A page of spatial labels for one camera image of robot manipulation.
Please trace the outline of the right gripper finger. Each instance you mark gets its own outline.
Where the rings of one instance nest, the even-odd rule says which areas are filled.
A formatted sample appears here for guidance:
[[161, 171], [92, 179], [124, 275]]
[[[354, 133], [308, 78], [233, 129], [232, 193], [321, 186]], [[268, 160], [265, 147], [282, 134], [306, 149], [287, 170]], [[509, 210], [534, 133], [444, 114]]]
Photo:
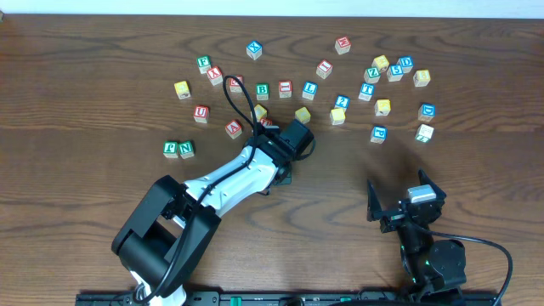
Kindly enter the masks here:
[[370, 180], [367, 181], [367, 213], [366, 219], [368, 221], [377, 221], [382, 217], [383, 210], [381, 204], [377, 198], [376, 191]]
[[444, 196], [444, 191], [420, 168], [418, 170], [418, 178], [420, 181], [420, 185], [429, 185], [433, 192], [436, 194], [436, 196]]

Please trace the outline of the green B block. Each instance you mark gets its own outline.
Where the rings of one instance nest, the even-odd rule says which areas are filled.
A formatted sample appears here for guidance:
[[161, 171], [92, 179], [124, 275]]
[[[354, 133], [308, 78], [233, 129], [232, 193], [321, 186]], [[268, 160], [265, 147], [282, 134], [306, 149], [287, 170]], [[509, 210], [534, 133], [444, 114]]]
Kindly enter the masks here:
[[257, 100], [269, 99], [269, 84], [268, 83], [256, 84], [256, 97], [257, 97]]

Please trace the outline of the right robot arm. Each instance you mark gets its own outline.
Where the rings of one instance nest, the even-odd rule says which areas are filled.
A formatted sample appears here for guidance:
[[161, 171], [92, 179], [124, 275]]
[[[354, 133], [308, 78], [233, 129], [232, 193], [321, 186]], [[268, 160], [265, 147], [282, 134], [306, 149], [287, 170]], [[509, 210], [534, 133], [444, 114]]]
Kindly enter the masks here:
[[413, 303], [465, 305], [461, 285], [467, 281], [464, 245], [436, 241], [428, 226], [442, 213], [446, 193], [428, 175], [418, 172], [420, 184], [407, 190], [395, 209], [383, 210], [372, 183], [367, 184], [367, 219], [378, 221], [382, 233], [396, 232], [403, 267], [412, 284], [400, 297]]

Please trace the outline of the red U block centre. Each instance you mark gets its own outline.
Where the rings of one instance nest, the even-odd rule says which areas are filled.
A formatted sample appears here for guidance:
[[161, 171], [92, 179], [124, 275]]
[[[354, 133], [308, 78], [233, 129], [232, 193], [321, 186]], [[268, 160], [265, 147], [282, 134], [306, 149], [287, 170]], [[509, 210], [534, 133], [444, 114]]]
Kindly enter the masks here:
[[271, 121], [270, 119], [268, 119], [268, 118], [261, 118], [261, 119], [259, 120], [259, 122], [260, 122], [264, 127], [272, 126], [272, 125], [273, 125], [272, 121]]

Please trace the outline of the white green Z block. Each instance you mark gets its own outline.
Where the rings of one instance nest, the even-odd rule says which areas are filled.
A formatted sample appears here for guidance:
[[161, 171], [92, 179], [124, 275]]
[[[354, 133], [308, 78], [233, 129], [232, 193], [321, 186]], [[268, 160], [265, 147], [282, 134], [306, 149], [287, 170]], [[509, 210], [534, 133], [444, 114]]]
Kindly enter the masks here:
[[419, 128], [416, 131], [415, 140], [420, 141], [422, 143], [427, 143], [434, 134], [434, 128], [427, 125], [427, 124], [421, 124]]

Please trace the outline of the red A block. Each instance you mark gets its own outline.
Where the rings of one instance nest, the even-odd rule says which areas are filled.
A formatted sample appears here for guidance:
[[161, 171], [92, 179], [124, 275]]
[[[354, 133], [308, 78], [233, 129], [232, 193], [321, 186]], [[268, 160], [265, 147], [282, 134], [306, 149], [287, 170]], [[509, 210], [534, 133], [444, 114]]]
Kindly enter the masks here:
[[240, 135], [242, 135], [242, 133], [243, 133], [243, 128], [242, 128], [242, 125], [241, 125], [237, 120], [233, 120], [233, 121], [229, 122], [229, 123], [225, 126], [225, 132], [226, 132], [232, 139], [236, 139], [236, 138], [238, 138]]

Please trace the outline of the red I block centre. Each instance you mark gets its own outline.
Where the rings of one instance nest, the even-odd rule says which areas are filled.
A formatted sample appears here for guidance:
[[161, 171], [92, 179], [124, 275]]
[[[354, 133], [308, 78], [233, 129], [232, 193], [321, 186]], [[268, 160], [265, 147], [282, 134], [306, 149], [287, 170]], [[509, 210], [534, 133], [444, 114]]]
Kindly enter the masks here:
[[291, 98], [292, 96], [292, 82], [285, 80], [279, 81], [279, 97], [281, 99]]

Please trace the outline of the yellow block below 2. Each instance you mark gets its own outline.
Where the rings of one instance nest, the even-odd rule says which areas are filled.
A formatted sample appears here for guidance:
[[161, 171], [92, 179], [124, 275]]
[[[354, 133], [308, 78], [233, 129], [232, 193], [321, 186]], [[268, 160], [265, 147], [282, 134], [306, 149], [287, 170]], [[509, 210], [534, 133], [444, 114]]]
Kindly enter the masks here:
[[332, 125], [340, 125], [345, 122], [345, 110], [343, 108], [335, 108], [331, 110], [330, 120]]

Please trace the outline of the blue D block right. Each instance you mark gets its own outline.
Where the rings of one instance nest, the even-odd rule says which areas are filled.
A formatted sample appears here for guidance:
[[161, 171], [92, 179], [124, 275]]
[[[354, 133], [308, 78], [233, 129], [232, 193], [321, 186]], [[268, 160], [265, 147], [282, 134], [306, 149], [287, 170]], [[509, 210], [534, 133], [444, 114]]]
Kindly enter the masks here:
[[436, 116], [436, 108], [431, 104], [422, 104], [418, 110], [418, 120], [431, 122]]

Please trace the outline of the red e block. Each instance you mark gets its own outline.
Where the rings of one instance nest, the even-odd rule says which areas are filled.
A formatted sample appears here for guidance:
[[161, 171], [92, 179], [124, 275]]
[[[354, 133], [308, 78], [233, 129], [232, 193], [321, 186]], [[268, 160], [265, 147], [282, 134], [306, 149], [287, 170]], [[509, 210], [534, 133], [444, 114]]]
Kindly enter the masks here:
[[346, 54], [351, 49], [351, 41], [348, 37], [339, 37], [335, 40], [335, 49], [338, 54]]
[[231, 93], [242, 93], [240, 84], [243, 83], [243, 76], [238, 75], [230, 78], [229, 80], [229, 89]]

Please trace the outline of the red U block left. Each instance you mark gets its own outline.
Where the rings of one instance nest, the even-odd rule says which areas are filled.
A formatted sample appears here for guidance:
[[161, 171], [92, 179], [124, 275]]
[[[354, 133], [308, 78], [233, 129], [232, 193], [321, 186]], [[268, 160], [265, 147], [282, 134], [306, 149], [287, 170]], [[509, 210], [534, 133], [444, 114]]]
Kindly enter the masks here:
[[210, 114], [210, 111], [209, 111], [209, 108], [207, 106], [197, 105], [195, 107], [193, 117], [194, 117], [196, 122], [208, 123], [209, 114]]

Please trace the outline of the green N block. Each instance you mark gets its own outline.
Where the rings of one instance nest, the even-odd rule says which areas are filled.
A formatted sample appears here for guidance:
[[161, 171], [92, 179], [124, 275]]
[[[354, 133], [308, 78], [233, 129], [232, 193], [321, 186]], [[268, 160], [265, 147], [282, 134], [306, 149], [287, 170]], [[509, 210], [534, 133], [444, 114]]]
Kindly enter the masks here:
[[178, 152], [182, 159], [191, 158], [195, 155], [195, 149], [190, 140], [178, 143]]

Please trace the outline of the blue T block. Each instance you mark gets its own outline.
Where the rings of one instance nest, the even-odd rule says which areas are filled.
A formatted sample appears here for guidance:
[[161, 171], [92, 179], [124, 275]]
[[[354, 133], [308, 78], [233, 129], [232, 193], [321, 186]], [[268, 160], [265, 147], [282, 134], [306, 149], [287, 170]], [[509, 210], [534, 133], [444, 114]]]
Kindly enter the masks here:
[[375, 86], [373, 84], [364, 82], [361, 85], [358, 99], [361, 99], [364, 101], [370, 101], [374, 94], [374, 91], [375, 91]]

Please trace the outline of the blue D block upper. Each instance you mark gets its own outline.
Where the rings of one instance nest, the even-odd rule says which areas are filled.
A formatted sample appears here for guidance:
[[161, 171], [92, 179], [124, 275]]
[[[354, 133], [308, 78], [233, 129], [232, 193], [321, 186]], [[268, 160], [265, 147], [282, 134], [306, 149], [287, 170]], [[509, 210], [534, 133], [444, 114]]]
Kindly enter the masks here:
[[401, 67], [404, 74], [408, 74], [414, 67], [414, 62], [411, 56], [399, 57], [397, 64]]

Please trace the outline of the red E block top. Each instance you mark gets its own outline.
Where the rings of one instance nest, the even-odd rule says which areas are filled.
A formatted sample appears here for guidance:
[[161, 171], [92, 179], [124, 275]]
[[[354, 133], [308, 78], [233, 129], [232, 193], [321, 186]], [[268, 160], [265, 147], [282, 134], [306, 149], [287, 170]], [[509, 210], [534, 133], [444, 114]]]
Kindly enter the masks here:
[[335, 40], [335, 49], [338, 54], [346, 54], [351, 49], [351, 41], [348, 37], [339, 37]]

